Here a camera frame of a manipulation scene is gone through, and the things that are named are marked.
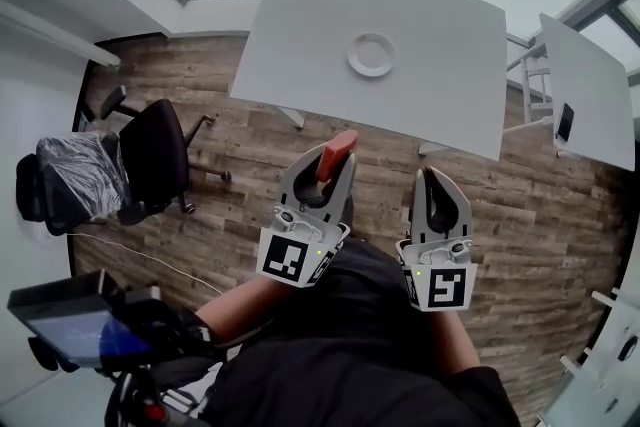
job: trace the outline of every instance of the chair seat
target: chair seat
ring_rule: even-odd
[[[169,100],[152,103],[120,131],[122,160],[134,202],[168,203],[189,187],[189,159]]]

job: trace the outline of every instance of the plastic wrap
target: plastic wrap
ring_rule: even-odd
[[[43,137],[36,155],[48,201],[75,203],[89,217],[104,217],[131,203],[117,134]]]

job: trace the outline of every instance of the black t-shirt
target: black t-shirt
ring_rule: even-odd
[[[439,380],[399,265],[348,239],[221,368],[201,418],[219,426],[518,426],[488,367]]]

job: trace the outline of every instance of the blue screen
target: blue screen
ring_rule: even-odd
[[[128,356],[151,347],[108,311],[31,320],[30,327],[69,360]]]

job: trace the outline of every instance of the black phone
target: black phone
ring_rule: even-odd
[[[562,113],[560,114],[560,123],[558,123],[558,130],[556,131],[556,137],[565,143],[569,140],[569,134],[571,133],[571,125],[573,125],[573,109],[568,103],[563,104]]]

